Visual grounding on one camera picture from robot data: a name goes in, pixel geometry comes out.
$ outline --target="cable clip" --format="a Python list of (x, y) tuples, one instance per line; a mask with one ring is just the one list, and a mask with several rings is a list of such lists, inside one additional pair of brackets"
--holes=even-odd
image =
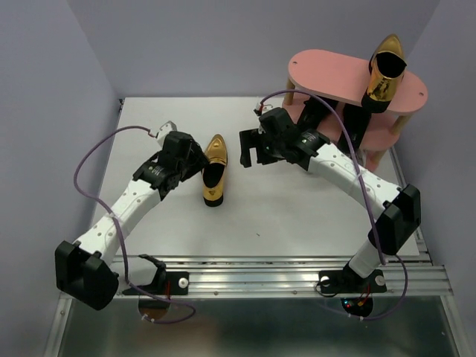
[(158, 144), (162, 147), (167, 134), (173, 131), (177, 131), (177, 126), (175, 125), (175, 123), (169, 120), (158, 129), (150, 129), (147, 134), (151, 138), (157, 139)]
[(358, 181), (358, 178), (360, 178), (360, 177), (364, 178), (364, 177), (363, 177), (364, 170), (365, 170), (364, 168), (361, 168), (361, 169), (358, 171), (358, 173), (356, 173), (356, 177), (354, 178), (354, 182), (355, 182), (355, 181)]
[(131, 232), (129, 232), (129, 230), (126, 229), (126, 225), (124, 224), (124, 221), (116, 213), (111, 212), (111, 213), (108, 213), (107, 216), (110, 219), (116, 218), (116, 220), (119, 221), (119, 226), (120, 226), (120, 229), (122, 230), (122, 234), (124, 237), (128, 237), (131, 234)]
[(263, 107), (264, 105), (260, 101), (258, 101), (258, 103), (256, 103), (256, 106), (253, 109), (254, 114), (260, 117), (261, 114), (263, 113)]

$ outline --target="red wire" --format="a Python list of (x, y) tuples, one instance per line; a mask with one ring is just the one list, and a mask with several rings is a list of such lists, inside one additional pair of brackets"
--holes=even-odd
[(166, 288), (165, 293), (167, 294), (167, 299), (170, 300), (170, 280), (167, 281), (167, 288)]
[(367, 302), (367, 299), (370, 296), (370, 284), (367, 286), (367, 296), (365, 297), (364, 301), (362, 301), (362, 306)]
[(358, 297), (357, 302), (359, 302), (362, 299), (362, 296), (364, 296), (365, 293), (369, 292), (369, 288), (370, 288), (370, 285), (367, 285), (367, 288)]

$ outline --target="black clamp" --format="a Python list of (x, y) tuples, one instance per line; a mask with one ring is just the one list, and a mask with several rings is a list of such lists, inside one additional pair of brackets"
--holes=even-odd
[(314, 129), (301, 132), (283, 108), (274, 108), (260, 116), (260, 128), (239, 133), (241, 144), (240, 163), (251, 166), (250, 149), (255, 148), (258, 164), (272, 164), (286, 160), (298, 164), (305, 170), (309, 159), (318, 155), (317, 151), (330, 140)]
[[(333, 109), (338, 104), (337, 100), (321, 97), (321, 99), (329, 104)], [(297, 127), (301, 132), (305, 132), (308, 129), (317, 129), (321, 121), (330, 113), (329, 108), (327, 108), (319, 100), (310, 97), (304, 102), (304, 108), (301, 112), (298, 122), (296, 123)]]
[(144, 162), (132, 179), (150, 184), (158, 190), (161, 200), (180, 182), (187, 180), (208, 165), (208, 159), (192, 136), (184, 132), (170, 132), (164, 147)]
[[(408, 184), (392, 202), (385, 202), (384, 206), (385, 210), (375, 222), (375, 226), (382, 253), (395, 255), (422, 221), (420, 192), (415, 186)], [(367, 236), (376, 247), (373, 231), (370, 230)]]
[[(148, 254), (141, 254), (139, 257), (151, 262), (157, 268), (152, 282), (149, 285), (140, 286), (142, 290), (154, 295), (188, 295), (188, 280), (190, 278), (188, 271), (167, 271), (167, 265), (161, 260)], [(124, 290), (123, 294), (140, 295), (135, 289)]]
[(57, 287), (95, 310), (111, 302), (118, 290), (118, 274), (99, 253), (90, 254), (76, 244), (61, 242), (54, 251)]

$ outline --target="black shoe insole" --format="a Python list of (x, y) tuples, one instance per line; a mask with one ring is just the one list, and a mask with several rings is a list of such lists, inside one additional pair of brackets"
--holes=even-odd
[(209, 164), (203, 169), (203, 183), (208, 188), (213, 188), (218, 185), (220, 179), (225, 171), (225, 165)]

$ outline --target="wooden table leg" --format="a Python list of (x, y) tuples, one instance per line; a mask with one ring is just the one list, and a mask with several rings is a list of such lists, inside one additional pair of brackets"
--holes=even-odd
[[(405, 126), (406, 123), (410, 120), (411, 115), (400, 115), (396, 120), (395, 123), (393, 123), (392, 127), (390, 128), (390, 132), (392, 134), (399, 134), (403, 127)], [(377, 166), (380, 163), (380, 160), (382, 159), (383, 155), (387, 152), (387, 150), (382, 150), (382, 151), (376, 151), (372, 156), (371, 156), (371, 161), (372, 161), (372, 166), (377, 168)]]
[[(295, 84), (291, 82), (291, 80), (288, 78), (288, 82), (286, 83), (286, 89), (294, 89), (296, 88)], [(286, 93), (284, 95), (284, 101), (283, 104), (285, 106), (290, 106), (292, 105), (292, 99), (294, 98), (294, 93)]]

